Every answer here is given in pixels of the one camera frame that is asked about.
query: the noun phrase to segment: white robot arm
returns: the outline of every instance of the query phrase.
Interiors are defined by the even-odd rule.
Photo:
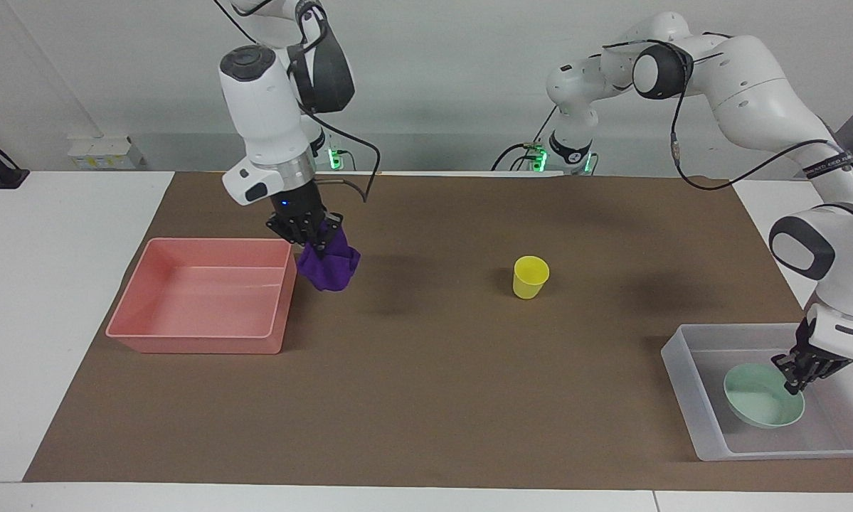
[[[344,109],[354,96],[347,59],[315,0],[234,0],[233,6],[240,16],[293,19],[302,41],[287,47],[286,59],[261,45],[241,46],[222,59],[221,88],[246,145],[245,158],[225,172],[224,187],[241,205],[271,198],[271,230],[289,242],[324,250],[342,217],[322,205],[300,115],[302,108]]]
[[[629,28],[600,55],[550,72],[546,91],[558,106],[547,142],[566,168],[588,158],[598,117],[591,104],[634,90],[651,100],[703,94],[734,144],[792,159],[824,205],[781,218],[770,249],[782,265],[817,281],[797,344],[774,364],[797,393],[853,361],[853,158],[787,81],[777,59],[753,36],[694,36],[677,13]],[[679,144],[673,138],[679,168]]]

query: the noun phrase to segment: pink tray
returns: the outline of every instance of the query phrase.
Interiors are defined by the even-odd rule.
[[[296,276],[285,240],[151,239],[107,336],[142,353],[279,353]]]

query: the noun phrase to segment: plastic cup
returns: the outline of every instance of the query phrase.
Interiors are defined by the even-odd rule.
[[[774,366],[739,364],[726,372],[723,392],[733,414],[752,427],[787,427],[800,420],[806,411],[806,399],[802,392],[788,393],[783,387],[786,382]]]
[[[549,279],[549,265],[537,256],[521,256],[514,262],[514,294],[521,299],[533,299]]]

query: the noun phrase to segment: white plastic tray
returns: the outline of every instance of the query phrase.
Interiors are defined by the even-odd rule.
[[[729,410],[723,377],[736,364],[770,363],[795,344],[796,324],[681,325],[661,351],[701,460],[853,457],[853,364],[805,390],[799,422],[772,430]]]

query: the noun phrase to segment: green bowl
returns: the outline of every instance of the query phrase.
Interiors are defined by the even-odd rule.
[[[733,414],[752,427],[787,427],[802,417],[806,399],[802,393],[788,393],[786,382],[770,364],[739,364],[726,372],[723,392]]]

